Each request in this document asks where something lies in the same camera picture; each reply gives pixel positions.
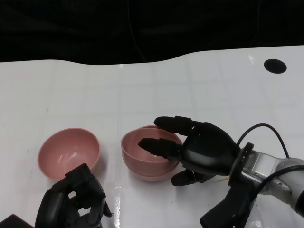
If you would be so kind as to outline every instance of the white table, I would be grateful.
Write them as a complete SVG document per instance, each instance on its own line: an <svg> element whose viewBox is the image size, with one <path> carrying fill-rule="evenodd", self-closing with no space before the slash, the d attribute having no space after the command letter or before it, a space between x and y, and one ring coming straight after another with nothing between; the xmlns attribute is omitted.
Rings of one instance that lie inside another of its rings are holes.
<svg viewBox="0 0 304 228"><path fill-rule="evenodd" d="M80 127L102 146L97 178L115 213L114 221L102 219L104 228L199 228L200 217L228 192L227 181L215 177L180 188L170 180L140 181L122 161L122 136L163 115L211 122L234 140L250 126L268 123L290 156L304 159L303 53L297 46L198 52L148 64L0 63L0 221L16 214L35 224L53 184L39 171L39 148L53 133ZM287 71L266 71L270 58L285 62ZM246 142L284 157L269 129L254 130ZM303 222L290 206L259 196L247 227L299 228Z"/></svg>

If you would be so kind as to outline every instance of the robotic hand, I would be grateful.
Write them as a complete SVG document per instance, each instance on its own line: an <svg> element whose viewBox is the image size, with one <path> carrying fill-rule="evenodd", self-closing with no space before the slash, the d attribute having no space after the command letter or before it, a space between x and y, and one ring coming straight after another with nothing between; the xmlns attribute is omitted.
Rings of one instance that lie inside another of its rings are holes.
<svg viewBox="0 0 304 228"><path fill-rule="evenodd" d="M139 142L151 154L178 160L186 168L172 177L174 186L203 183L215 175L230 177L227 196L200 219L204 228L243 228L259 193L277 197L304 217L304 161L289 158L281 137L271 126L260 125L276 133L286 159L254 151L251 143L240 149L240 141L258 126L235 143L218 127L185 117L158 117L154 124L187 136L183 145L162 138Z"/></svg>

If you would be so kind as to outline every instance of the pink bowl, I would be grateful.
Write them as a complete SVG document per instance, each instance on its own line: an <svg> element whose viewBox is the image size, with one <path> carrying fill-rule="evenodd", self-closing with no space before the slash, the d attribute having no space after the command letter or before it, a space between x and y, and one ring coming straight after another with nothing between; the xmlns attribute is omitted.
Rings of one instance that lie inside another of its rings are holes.
<svg viewBox="0 0 304 228"><path fill-rule="evenodd" d="M69 128L53 134L43 143L38 165L44 175L59 181L83 163L93 171L99 154L100 144L95 135L81 128Z"/></svg>
<svg viewBox="0 0 304 228"><path fill-rule="evenodd" d="M131 131L122 138L123 161L132 173L136 173L137 177L141 176L141 179L146 181L147 179L153 179L153 181L163 180L163 175L168 176L167 173L171 172L178 162L152 155L140 148L138 143L143 138L164 138L173 140L178 144L182 144L182 142L176 134L148 127Z"/></svg>

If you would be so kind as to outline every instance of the wire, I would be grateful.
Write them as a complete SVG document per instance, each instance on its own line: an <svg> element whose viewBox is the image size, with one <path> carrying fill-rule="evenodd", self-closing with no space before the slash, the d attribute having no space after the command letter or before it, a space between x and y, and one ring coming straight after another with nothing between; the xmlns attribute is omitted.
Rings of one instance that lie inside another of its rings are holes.
<svg viewBox="0 0 304 228"><path fill-rule="evenodd" d="M133 43L135 45L135 48L136 48L139 56L141 57L142 61L144 63L146 63L147 61L146 61L145 57L143 56L140 48L138 47L138 45L137 45L137 43L135 41L134 35L133 35L133 30L132 30L132 26L131 26L131 19L130 19L130 3L129 3L129 1L130 0L127 0L127 8L128 8L128 22L129 22L129 29L130 29L131 37L132 37Z"/></svg>
<svg viewBox="0 0 304 228"><path fill-rule="evenodd" d="M304 165L290 166L290 167L281 169L279 171L276 171L276 172L270 174L268 177L266 177L262 181L262 183L260 183L260 185L258 186L258 188L256 189L256 191L253 193L251 201L253 201L257 197L257 195L265 187L265 185L267 185L274 177L280 176L280 175L288 173L288 172L298 171L298 170L304 170Z"/></svg>
<svg viewBox="0 0 304 228"><path fill-rule="evenodd" d="M275 133L275 135L278 137L278 139L279 139L279 141L280 141L280 143L281 143L281 145L282 145L282 147L283 147L283 150L284 150L284 153L285 153L285 155L286 155L286 158L289 158L289 154L288 154L288 152L287 152L287 149L286 149L286 147L285 147L285 144L284 144L284 142L283 142L283 140L282 140L282 138L281 138L279 132L277 132L277 130L276 130L273 126L270 126L269 124L266 124L266 123L259 123L259 124L257 124L257 125L254 125L254 126L250 127L247 131L245 131L245 132L242 134L242 136L240 137L240 139L238 140L238 142L237 142L237 147L239 147L239 145L241 144L242 140L245 138L245 136L246 136L249 132L251 132L252 130L254 130L254 129L258 128L258 127L268 127L268 128L270 128L270 129Z"/></svg>

